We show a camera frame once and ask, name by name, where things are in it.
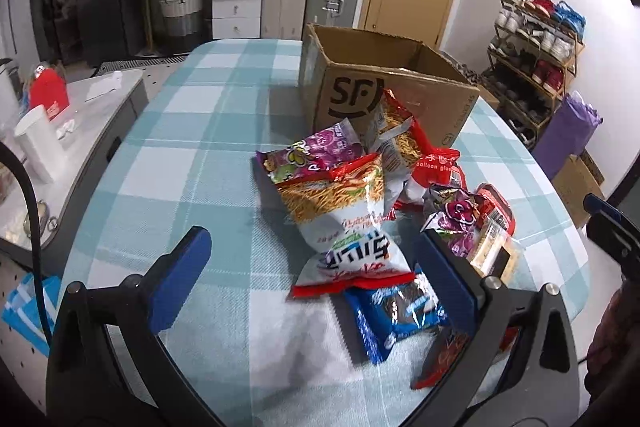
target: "purple snack bag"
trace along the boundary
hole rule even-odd
[[[364,148],[347,118],[286,149],[256,153],[258,162],[275,184],[330,171],[361,156]]]

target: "snack bag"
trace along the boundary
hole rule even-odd
[[[394,344],[417,331],[444,324],[447,315],[438,304],[419,266],[413,281],[375,291],[350,288],[344,293],[372,363],[384,362]]]
[[[258,162],[275,184],[329,171],[363,155],[360,139],[347,118],[286,149],[256,153]]]
[[[493,219],[485,219],[479,240],[467,260],[482,277],[495,275],[507,284],[523,251],[501,225]]]
[[[385,89],[364,144],[370,153],[382,154],[385,173],[385,214],[393,207],[416,162],[433,150],[418,122],[389,89]]]
[[[504,358],[504,354],[513,346],[520,328],[507,328],[504,332],[498,353],[495,355],[492,363],[497,363]],[[428,370],[411,386],[412,389],[424,389],[425,387],[434,387],[440,379],[446,375],[451,364],[459,356],[469,341],[466,333],[458,333],[451,327],[445,327],[440,330],[438,337],[431,346],[427,361]]]
[[[376,289],[414,279],[402,251],[380,224],[382,159],[370,154],[330,171],[278,185],[305,241],[318,252],[303,267],[294,297]]]
[[[425,224],[433,229],[452,253],[466,257],[474,247],[474,234],[483,199],[461,188],[431,185],[424,197]]]
[[[460,151],[442,148],[435,148],[433,153],[422,156],[416,162],[396,207],[404,210],[422,210],[425,192],[433,184],[450,185],[466,190],[464,172],[456,164],[459,158]]]
[[[484,203],[480,207],[478,225],[482,227],[487,219],[493,219],[509,235],[513,235],[516,231],[516,218],[513,216],[511,206],[500,192],[492,184],[483,183],[476,188],[476,194],[484,198]]]

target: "blue gripper pad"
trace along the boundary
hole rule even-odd
[[[478,321],[478,300],[441,250],[448,247],[440,238],[430,237],[430,232],[435,233],[427,230],[420,234],[418,248],[415,251],[416,261],[436,292],[453,328],[472,337],[476,333]],[[461,261],[466,263],[479,281],[479,276],[466,259]]]
[[[153,335],[173,325],[210,256],[211,235],[201,227],[192,227],[169,254],[172,265],[148,298]]]

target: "white container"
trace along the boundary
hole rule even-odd
[[[15,139],[42,181],[50,183],[65,169],[66,153],[43,105],[34,107],[15,126]]]

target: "drawer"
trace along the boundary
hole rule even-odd
[[[214,39],[257,39],[260,37],[260,17],[213,19]]]
[[[213,0],[214,19],[256,18],[260,16],[262,0]]]

